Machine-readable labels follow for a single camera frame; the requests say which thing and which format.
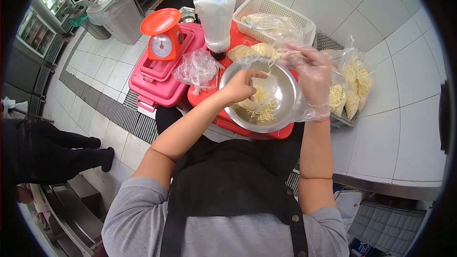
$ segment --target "white plastic basket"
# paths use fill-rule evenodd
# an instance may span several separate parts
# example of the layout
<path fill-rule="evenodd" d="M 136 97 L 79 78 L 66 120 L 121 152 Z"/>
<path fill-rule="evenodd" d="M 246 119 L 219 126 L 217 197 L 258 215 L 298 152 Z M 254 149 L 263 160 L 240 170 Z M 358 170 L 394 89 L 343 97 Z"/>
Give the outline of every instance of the white plastic basket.
<path fill-rule="evenodd" d="M 238 25 L 238 29 L 241 33 L 251 36 L 264 43 L 272 44 L 276 41 L 270 36 L 251 29 L 248 24 L 242 22 L 241 18 L 243 18 L 243 16 L 255 13 L 276 14 L 294 19 L 303 27 L 305 44 L 313 45 L 314 37 L 316 36 L 316 24 L 302 14 L 273 0 L 246 0 L 240 7 L 238 7 L 236 12 L 233 14 L 233 20 Z"/>

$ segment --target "glass door refrigerator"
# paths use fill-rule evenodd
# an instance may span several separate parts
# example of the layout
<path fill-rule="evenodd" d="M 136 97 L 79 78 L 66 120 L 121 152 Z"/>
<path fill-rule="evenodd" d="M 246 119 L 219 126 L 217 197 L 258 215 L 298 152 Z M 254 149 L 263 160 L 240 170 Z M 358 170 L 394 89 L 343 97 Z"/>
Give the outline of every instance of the glass door refrigerator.
<path fill-rule="evenodd" d="M 64 9 L 74 3 L 74 0 L 32 0 L 31 6 L 57 34 L 72 35 L 70 16 L 64 13 Z"/>
<path fill-rule="evenodd" d="M 16 33 L 16 38 L 31 52 L 55 64 L 65 39 L 57 34 L 45 20 L 29 7 Z"/>

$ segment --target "red string bracelet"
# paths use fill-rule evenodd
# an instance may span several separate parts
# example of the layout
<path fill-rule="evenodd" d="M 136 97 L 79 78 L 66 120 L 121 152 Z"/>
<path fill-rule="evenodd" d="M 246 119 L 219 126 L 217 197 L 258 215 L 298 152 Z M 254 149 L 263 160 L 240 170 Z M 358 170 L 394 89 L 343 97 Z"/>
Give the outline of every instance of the red string bracelet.
<path fill-rule="evenodd" d="M 321 120 L 313 120 L 313 121 L 314 121 L 314 122 L 317 122 L 317 123 L 322 123 L 322 122 L 326 122 L 326 121 L 328 121 L 328 120 L 330 120 L 330 116 L 325 117 L 325 118 L 323 118 L 323 119 L 321 119 Z"/>

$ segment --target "person's leg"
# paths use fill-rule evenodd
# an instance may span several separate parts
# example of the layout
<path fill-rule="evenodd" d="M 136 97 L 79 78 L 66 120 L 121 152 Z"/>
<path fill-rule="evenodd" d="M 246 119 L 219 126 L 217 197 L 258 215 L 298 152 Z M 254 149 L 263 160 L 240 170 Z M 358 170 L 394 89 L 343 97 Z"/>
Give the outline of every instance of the person's leg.
<path fill-rule="evenodd" d="M 31 144 L 31 169 L 34 178 L 43 183 L 62 183 L 82 171 L 98 166 L 102 166 L 102 170 L 108 172 L 114 158 L 112 148 L 72 150 L 36 134 L 32 134 Z"/>
<path fill-rule="evenodd" d="M 303 129 L 304 122 L 295 123 L 292 133 L 286 139 L 253 141 L 264 166 L 284 182 L 300 159 Z"/>
<path fill-rule="evenodd" d="M 31 132 L 44 136 L 55 144 L 64 148 L 91 148 L 100 147 L 101 141 L 95 137 L 85 137 L 71 132 L 60 131 L 54 125 L 46 121 L 31 123 Z"/>
<path fill-rule="evenodd" d="M 182 113 L 176 107 L 164 107 L 157 106 L 157 113 L 155 114 L 155 121 L 157 123 L 157 132 L 161 134 L 173 123 L 177 122 L 181 117 Z M 187 151 L 187 155 L 190 157 L 197 157 L 201 155 L 208 148 L 213 147 L 217 144 L 212 140 L 209 140 L 206 136 L 202 135 L 195 142 L 195 144 Z"/>

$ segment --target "hand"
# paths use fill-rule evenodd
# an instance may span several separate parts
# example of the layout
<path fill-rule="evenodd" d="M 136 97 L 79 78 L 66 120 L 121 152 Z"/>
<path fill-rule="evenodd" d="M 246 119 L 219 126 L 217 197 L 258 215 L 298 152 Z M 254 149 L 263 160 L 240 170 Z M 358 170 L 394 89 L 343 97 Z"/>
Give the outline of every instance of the hand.
<path fill-rule="evenodd" d="M 252 77 L 267 78 L 268 76 L 261 71 L 238 71 L 232 79 L 219 90 L 225 106 L 243 101 L 254 95 L 257 91 L 252 86 Z"/>
<path fill-rule="evenodd" d="M 332 63 L 315 48 L 309 46 L 286 43 L 286 48 L 286 54 L 282 58 L 283 63 L 297 70 L 298 82 L 308 106 L 320 117 L 330 115 L 328 95 L 332 84 Z"/>

